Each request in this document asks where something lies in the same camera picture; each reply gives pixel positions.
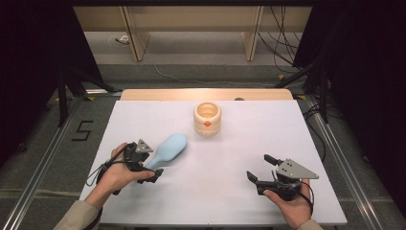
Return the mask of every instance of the black cable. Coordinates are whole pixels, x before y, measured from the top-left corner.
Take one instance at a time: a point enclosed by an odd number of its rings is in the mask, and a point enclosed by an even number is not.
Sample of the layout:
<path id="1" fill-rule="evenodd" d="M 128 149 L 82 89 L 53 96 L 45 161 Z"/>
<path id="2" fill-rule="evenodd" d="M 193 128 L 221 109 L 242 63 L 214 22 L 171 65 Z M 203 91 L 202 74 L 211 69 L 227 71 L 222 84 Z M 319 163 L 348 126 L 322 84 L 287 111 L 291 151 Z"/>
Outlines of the black cable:
<path id="1" fill-rule="evenodd" d="M 322 142 L 323 145 L 323 154 L 322 154 L 322 162 L 324 163 L 326 160 L 326 155 L 327 155 L 327 148 L 326 148 L 326 144 L 322 138 L 322 136 L 316 131 L 316 128 L 314 128 L 310 122 L 308 121 L 308 119 L 317 114 L 320 111 L 320 107 L 318 104 L 314 104 L 312 107 L 310 107 L 308 109 L 307 112 L 303 113 L 304 115 L 304 121 L 306 122 L 306 124 L 310 127 L 310 129 L 314 132 L 314 134 L 316 134 L 316 136 L 320 139 L 320 141 Z"/>
<path id="2" fill-rule="evenodd" d="M 284 34 L 284 15 L 285 15 L 285 12 L 286 12 L 286 7 L 284 7 L 284 6 L 281 7 L 282 25 L 279 23 L 279 20 L 278 20 L 277 16 L 275 15 L 274 10 L 273 10 L 272 7 L 271 7 L 271 12 L 272 12 L 272 14 L 273 14 L 273 16 L 275 18 L 275 21 L 277 22 L 278 28 L 280 29 L 280 35 L 278 37 L 278 42 L 279 42 L 279 39 L 280 39 L 281 35 L 283 35 L 283 39 L 284 39 L 285 43 L 289 44 L 289 42 L 288 42 L 288 40 L 286 38 L 286 35 Z M 293 57 L 290 55 L 290 52 L 289 52 L 289 49 L 287 48 L 287 46 L 286 46 L 286 51 L 287 51 L 287 53 L 289 54 L 290 58 L 293 61 Z"/>
<path id="3" fill-rule="evenodd" d="M 116 41 L 122 43 L 123 45 L 129 45 L 129 42 L 122 42 L 118 38 L 116 38 Z"/>
<path id="4" fill-rule="evenodd" d="M 301 42 L 301 40 L 300 40 L 299 37 L 296 35 L 296 33 L 293 33 L 293 34 L 296 36 L 296 38 L 298 39 L 298 41 Z"/>
<path id="5" fill-rule="evenodd" d="M 273 40 L 278 41 L 274 36 L 271 35 L 271 33 L 268 32 L 268 35 L 269 35 Z M 280 42 L 280 44 L 290 46 L 290 47 L 292 47 L 292 48 L 294 48 L 294 49 L 298 49 L 298 47 L 297 47 L 297 46 L 294 46 L 294 45 L 286 44 L 286 43 L 283 43 L 283 42 Z"/>
<path id="6" fill-rule="evenodd" d="M 87 177 L 87 179 L 86 179 L 86 185 L 87 185 L 87 186 L 92 186 L 92 185 L 95 183 L 95 181 L 96 181 L 96 179 L 98 178 L 99 173 L 100 173 L 100 171 L 101 171 L 101 169 L 102 169 L 103 167 L 105 167 L 106 170 L 107 170 L 108 167 L 110 167 L 110 166 L 113 165 L 113 164 L 116 164 L 116 163 L 124 163 L 124 161 L 117 161 L 117 162 L 115 162 L 115 160 L 117 159 L 117 157 L 118 157 L 128 146 L 129 146 L 129 144 L 125 145 L 122 149 L 119 150 L 119 152 L 117 152 L 113 157 L 111 157 L 110 160 L 106 161 L 104 164 L 100 165 L 97 169 L 95 169 L 92 173 L 90 173 L 90 175 L 89 175 L 89 176 Z M 92 177 L 95 173 L 97 173 L 96 176 L 93 178 L 92 183 L 89 184 L 87 181 L 88 181 L 88 180 L 90 179 L 90 177 Z"/>
<path id="7" fill-rule="evenodd" d="M 289 63 L 289 64 L 292 65 L 292 66 L 293 66 L 293 63 L 292 63 L 290 60 L 288 60 L 288 59 L 286 59 L 285 57 L 283 57 L 281 54 L 279 54 L 274 48 L 272 48 L 272 47 L 262 38 L 262 36 L 260 35 L 260 33 L 258 33 L 258 35 L 259 35 L 259 38 L 262 40 L 262 43 L 265 45 L 265 47 L 268 48 L 268 50 L 270 50 L 270 51 L 274 54 L 274 63 L 275 63 L 275 66 L 276 66 L 281 72 L 288 73 L 288 74 L 296 74 L 295 72 L 290 72 L 290 71 L 282 70 L 282 69 L 278 66 L 278 64 L 277 64 L 277 62 L 276 62 L 276 59 L 275 59 L 275 56 L 278 56 L 279 58 L 281 58 L 282 60 L 286 61 L 287 63 Z"/>
<path id="8" fill-rule="evenodd" d="M 314 206 L 314 193 L 313 193 L 313 189 L 310 187 L 310 185 L 309 184 L 307 184 L 307 183 L 305 183 L 305 182 L 303 182 L 303 181 L 301 181 L 301 183 L 302 184 L 305 184 L 307 187 L 308 187 L 308 189 L 310 190 L 310 192 L 311 192 L 311 200 L 307 197 L 307 196 L 305 196 L 304 194 L 302 194 L 301 192 L 298 192 L 298 195 L 299 196 L 301 196 L 307 203 L 308 203 L 308 205 L 310 206 L 310 215 L 313 215 L 313 206 Z"/>

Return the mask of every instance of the gray carpet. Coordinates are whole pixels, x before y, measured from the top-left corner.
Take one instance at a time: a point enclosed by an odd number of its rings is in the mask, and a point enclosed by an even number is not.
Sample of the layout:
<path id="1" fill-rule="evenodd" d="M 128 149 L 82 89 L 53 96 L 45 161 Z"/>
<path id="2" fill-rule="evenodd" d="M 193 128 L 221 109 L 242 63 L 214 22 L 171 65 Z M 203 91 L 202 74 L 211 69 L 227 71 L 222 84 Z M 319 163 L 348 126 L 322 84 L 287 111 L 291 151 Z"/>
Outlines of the gray carpet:
<path id="1" fill-rule="evenodd" d="M 185 88 L 185 87 L 265 87 L 260 84 L 236 84 L 260 82 L 275 84 L 279 82 L 281 72 L 275 66 L 207 66 L 207 65 L 161 65 L 161 73 L 171 75 L 182 81 L 231 81 L 223 83 L 182 82 L 158 74 L 153 65 L 100 65 L 106 83 L 116 88 Z M 86 82 L 86 88 L 97 88 Z M 291 87 L 293 93 L 301 93 L 300 85 Z M 13 204 L 21 195 L 35 167 L 41 160 L 49 143 L 56 133 L 58 124 L 58 106 L 56 95 L 49 101 L 49 111 L 44 111 L 37 126 L 26 144 L 28 150 L 15 153 L 0 170 L 0 223 L 4 223 Z M 52 229 L 62 218 L 74 200 L 79 198 L 87 174 L 93 163 L 102 136 L 107 126 L 114 102 L 119 97 L 98 96 L 93 101 L 80 102 L 66 135 L 56 152 L 50 168 L 41 183 L 36 196 L 28 209 L 19 229 Z M 309 109 L 307 101 L 299 100 L 303 112 Z M 395 204 L 377 179 L 368 162 L 361 158 L 362 150 L 352 135 L 345 119 L 330 103 L 328 111 L 329 125 L 332 128 L 340 147 L 343 149 L 364 191 L 372 202 L 384 229 L 406 229 L 406 220 L 398 212 Z M 77 133 L 81 121 L 86 123 L 82 129 L 91 130 L 87 141 L 73 141 L 84 138 L 85 133 Z M 314 117 L 309 122 L 320 133 Z M 319 137 L 310 130 L 316 148 L 321 157 L 324 155 L 323 144 Z M 355 201 L 352 198 L 346 181 L 337 163 L 327 147 L 324 165 L 349 223 L 345 226 L 325 226 L 325 229 L 368 229 Z M 120 229 L 102 226 L 102 229 Z M 289 229 L 286 226 L 275 227 L 275 230 Z"/>

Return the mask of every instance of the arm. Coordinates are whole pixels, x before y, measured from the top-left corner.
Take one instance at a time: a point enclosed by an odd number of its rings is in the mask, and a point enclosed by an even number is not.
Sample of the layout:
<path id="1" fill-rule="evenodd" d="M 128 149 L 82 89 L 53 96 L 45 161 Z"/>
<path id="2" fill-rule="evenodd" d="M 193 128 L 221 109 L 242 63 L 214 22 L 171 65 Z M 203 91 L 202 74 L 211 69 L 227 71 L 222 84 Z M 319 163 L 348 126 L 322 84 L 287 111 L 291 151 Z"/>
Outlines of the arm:
<path id="1" fill-rule="evenodd" d="M 113 149 L 114 156 L 126 143 Z M 115 191 L 121 190 L 131 181 L 147 179 L 155 175 L 152 171 L 131 172 L 125 164 L 113 164 L 102 176 L 101 181 L 84 201 L 76 201 L 55 229 L 83 229 L 97 218 L 103 204 Z"/>
<path id="2" fill-rule="evenodd" d="M 309 184 L 308 179 L 304 179 L 303 182 Z M 310 191 L 306 185 L 302 186 L 301 193 L 307 198 L 310 198 Z M 298 230 L 323 229 L 316 221 L 311 219 L 310 207 L 301 196 L 291 201 L 284 201 L 272 191 L 266 190 L 263 194 L 280 208 L 284 219 L 292 228 Z"/>

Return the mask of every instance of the aluminum rail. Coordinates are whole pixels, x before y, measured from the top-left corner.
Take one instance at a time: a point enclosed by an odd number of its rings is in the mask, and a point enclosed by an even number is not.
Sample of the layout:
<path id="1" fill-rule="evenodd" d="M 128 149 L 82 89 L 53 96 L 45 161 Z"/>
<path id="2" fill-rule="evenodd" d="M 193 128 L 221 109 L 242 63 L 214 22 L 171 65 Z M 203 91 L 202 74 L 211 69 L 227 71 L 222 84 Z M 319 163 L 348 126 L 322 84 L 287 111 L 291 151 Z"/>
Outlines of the aluminum rail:
<path id="1" fill-rule="evenodd" d="M 71 111 L 69 111 L 69 115 L 66 118 L 65 123 L 58 127 L 56 130 L 56 134 L 53 137 L 50 145 L 48 146 L 47 150 L 45 151 L 44 156 L 42 157 L 41 161 L 39 162 L 36 170 L 31 177 L 27 187 L 24 189 L 21 197 L 15 203 L 14 207 L 12 208 L 9 218 L 6 221 L 6 225 L 4 226 L 4 230 L 12 230 L 18 229 L 21 221 L 25 217 L 31 202 L 34 199 L 35 193 L 41 184 L 42 180 L 45 177 L 46 172 L 48 171 L 51 163 L 53 162 L 56 151 L 58 150 L 66 131 L 71 124 L 71 120 L 75 111 L 77 110 L 78 106 L 80 105 L 81 98 L 75 98 L 72 101 Z"/>
<path id="2" fill-rule="evenodd" d="M 308 96 L 308 104 L 310 107 L 317 104 L 313 96 Z M 347 186 L 356 202 L 359 211 L 364 218 L 367 226 L 371 230 L 383 230 L 381 221 L 379 220 L 376 211 L 373 208 L 372 203 L 367 197 L 367 194 L 362 189 L 354 171 L 352 170 L 346 155 L 340 148 L 337 140 L 334 137 L 328 124 L 326 124 L 319 114 L 316 114 L 316 121 L 319 125 L 320 130 L 323 132 L 323 136 L 327 141 L 328 146 L 337 162 L 338 168 L 340 169 L 344 179 L 346 180 Z"/>

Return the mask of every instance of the tripod leg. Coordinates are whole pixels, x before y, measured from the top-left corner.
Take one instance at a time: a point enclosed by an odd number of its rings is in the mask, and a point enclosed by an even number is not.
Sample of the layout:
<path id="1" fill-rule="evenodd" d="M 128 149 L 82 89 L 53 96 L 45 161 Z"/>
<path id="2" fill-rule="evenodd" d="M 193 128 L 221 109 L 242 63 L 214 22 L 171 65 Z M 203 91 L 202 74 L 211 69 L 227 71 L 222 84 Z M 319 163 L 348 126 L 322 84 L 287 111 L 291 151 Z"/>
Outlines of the tripod leg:
<path id="1" fill-rule="evenodd" d="M 66 100 L 66 90 L 65 90 L 65 77 L 64 73 L 59 74 L 59 80 L 57 83 L 57 94 L 59 96 L 59 127 L 63 125 L 66 118 L 68 117 L 68 102 Z"/>
<path id="2" fill-rule="evenodd" d="M 284 80 L 281 83 L 278 83 L 275 85 L 275 88 L 284 88 L 285 86 L 287 86 L 288 84 L 290 84 L 291 82 L 303 77 L 304 75 L 308 74 L 308 72 L 313 68 L 313 64 L 309 64 L 307 65 L 304 69 L 302 69 L 301 71 L 299 71 L 298 73 L 290 76 L 289 78 L 287 78 L 286 80 Z"/>
<path id="3" fill-rule="evenodd" d="M 105 89 L 105 90 L 108 91 L 108 92 L 115 93 L 115 92 L 122 92 L 122 91 L 123 91 L 122 89 L 116 89 L 116 88 L 114 88 L 114 87 L 112 87 L 112 86 L 110 86 L 110 85 L 108 85 L 108 84 L 106 84 L 106 83 L 104 83 L 104 82 L 95 80 L 94 78 L 88 76 L 86 73 L 83 73 L 83 72 L 80 71 L 79 69 L 71 68 L 70 70 L 71 70 L 74 74 L 79 75 L 81 78 L 83 78 L 83 79 L 85 79 L 85 80 L 87 80 L 87 81 L 90 81 L 90 82 L 94 83 L 94 84 L 97 85 L 98 87 L 100 87 L 100 88 L 102 88 L 102 89 Z"/>
<path id="4" fill-rule="evenodd" d="M 328 124 L 327 119 L 327 73 L 326 70 L 322 72 L 321 79 L 321 90 L 320 90 L 320 115 L 326 124 Z"/>

